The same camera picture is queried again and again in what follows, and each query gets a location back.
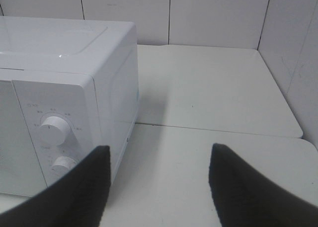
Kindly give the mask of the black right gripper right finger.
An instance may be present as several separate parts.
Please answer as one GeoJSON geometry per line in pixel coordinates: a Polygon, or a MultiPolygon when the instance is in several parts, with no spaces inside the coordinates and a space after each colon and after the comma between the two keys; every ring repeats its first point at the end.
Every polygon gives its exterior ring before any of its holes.
{"type": "Polygon", "coordinates": [[[214,143],[209,186],[223,227],[316,227],[318,208],[265,177],[225,144],[214,143]]]}

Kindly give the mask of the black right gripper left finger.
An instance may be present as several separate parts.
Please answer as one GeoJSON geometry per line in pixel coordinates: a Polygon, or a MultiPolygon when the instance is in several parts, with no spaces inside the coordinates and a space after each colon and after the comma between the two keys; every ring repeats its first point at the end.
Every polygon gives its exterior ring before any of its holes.
{"type": "Polygon", "coordinates": [[[2,227],[97,227],[111,186],[110,147],[97,146],[53,185],[5,211],[2,227]]]}

